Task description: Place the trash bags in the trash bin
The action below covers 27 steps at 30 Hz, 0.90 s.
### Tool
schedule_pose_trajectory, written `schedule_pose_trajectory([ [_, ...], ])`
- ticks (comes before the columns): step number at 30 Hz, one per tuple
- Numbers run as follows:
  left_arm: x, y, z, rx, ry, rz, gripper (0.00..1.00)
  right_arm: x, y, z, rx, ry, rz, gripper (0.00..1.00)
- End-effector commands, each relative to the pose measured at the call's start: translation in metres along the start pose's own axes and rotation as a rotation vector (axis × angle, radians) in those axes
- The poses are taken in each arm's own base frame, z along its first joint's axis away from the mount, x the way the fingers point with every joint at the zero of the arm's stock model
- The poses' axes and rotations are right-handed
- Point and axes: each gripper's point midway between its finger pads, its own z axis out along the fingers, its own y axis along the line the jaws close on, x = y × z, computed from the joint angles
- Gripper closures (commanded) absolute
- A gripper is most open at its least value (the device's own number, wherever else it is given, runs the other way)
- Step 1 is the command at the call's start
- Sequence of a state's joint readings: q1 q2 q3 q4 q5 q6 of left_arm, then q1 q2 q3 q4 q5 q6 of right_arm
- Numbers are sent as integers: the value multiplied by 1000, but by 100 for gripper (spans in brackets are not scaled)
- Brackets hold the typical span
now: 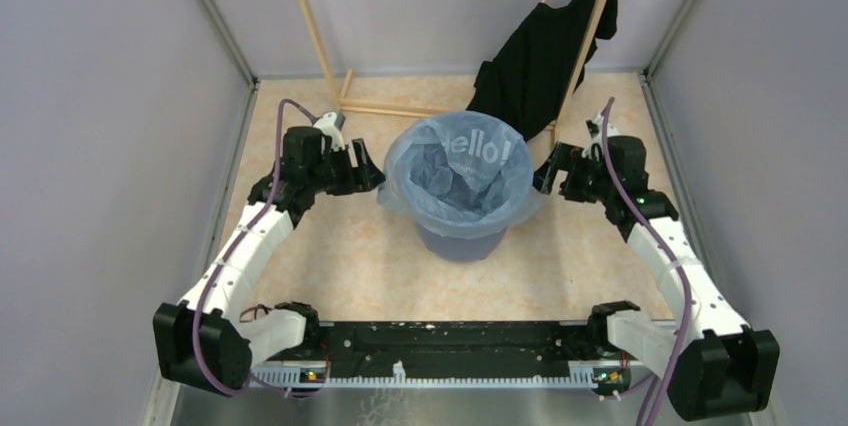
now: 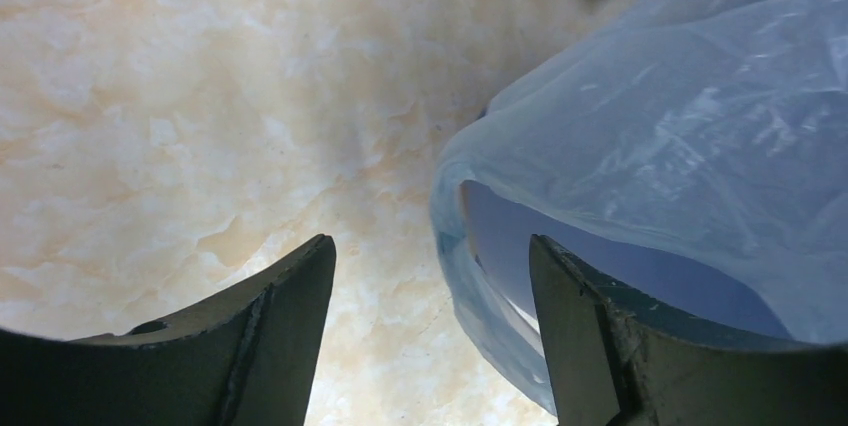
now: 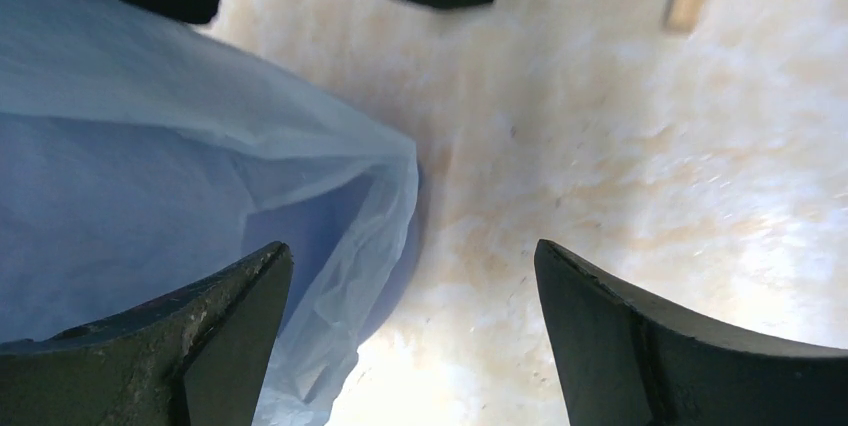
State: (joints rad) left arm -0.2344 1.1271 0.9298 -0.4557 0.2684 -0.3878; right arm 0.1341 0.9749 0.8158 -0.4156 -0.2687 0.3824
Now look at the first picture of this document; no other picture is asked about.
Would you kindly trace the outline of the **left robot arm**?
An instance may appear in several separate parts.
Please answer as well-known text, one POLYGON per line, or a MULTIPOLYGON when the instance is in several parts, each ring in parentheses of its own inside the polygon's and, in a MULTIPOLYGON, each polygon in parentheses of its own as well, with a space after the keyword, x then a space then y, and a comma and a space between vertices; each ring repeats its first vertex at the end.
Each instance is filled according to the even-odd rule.
POLYGON ((251 188, 239 222, 198 282, 163 303, 152 324, 163 378, 223 396, 251 382, 252 370, 287 350, 319 350, 315 315, 299 304, 242 322, 241 314, 275 251, 320 195, 368 193, 385 180, 365 142, 344 143, 330 126, 295 126, 277 136, 271 171, 251 188))

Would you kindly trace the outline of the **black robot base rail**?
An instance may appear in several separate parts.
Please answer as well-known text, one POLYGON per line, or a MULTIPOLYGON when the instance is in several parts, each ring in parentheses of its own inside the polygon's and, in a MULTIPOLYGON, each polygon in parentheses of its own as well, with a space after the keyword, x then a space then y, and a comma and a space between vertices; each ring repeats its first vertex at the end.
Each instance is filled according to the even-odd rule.
POLYGON ((304 388, 391 384, 395 387, 557 388, 628 386, 630 353, 601 343, 584 321, 322 322, 302 345, 270 357, 304 388))

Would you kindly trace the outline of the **blue plastic trash bin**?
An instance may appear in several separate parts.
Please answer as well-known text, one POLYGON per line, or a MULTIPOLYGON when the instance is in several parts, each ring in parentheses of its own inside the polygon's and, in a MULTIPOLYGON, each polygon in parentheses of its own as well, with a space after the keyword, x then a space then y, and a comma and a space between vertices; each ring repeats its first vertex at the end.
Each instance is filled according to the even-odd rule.
POLYGON ((465 239, 441 236, 417 224, 416 230, 427 250, 447 261, 456 263, 471 263, 482 261, 499 246, 507 230, 465 239))

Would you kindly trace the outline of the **light blue plastic trash bag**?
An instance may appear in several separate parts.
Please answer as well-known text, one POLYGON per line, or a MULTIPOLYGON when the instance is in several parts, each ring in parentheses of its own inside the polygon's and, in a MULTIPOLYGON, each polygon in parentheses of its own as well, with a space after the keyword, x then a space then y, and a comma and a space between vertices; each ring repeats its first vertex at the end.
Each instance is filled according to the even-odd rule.
POLYGON ((479 112, 416 121, 390 145, 383 171, 378 203, 444 237, 499 233, 540 207, 523 136, 479 112))

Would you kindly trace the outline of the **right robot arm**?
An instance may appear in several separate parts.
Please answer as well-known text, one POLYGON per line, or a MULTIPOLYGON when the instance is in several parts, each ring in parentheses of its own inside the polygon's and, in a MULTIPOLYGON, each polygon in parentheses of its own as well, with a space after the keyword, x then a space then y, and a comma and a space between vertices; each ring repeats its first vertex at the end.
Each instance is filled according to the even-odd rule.
POLYGON ((768 329, 756 330, 718 290, 689 245, 668 196, 648 186, 646 148, 633 136, 601 138, 587 148, 557 143, 535 174, 542 194, 599 203, 624 243, 649 267, 675 326, 658 326, 634 303, 592 308, 589 350, 640 361, 651 379, 637 416, 653 425, 665 404, 684 421, 763 411, 771 398, 780 347, 768 329))

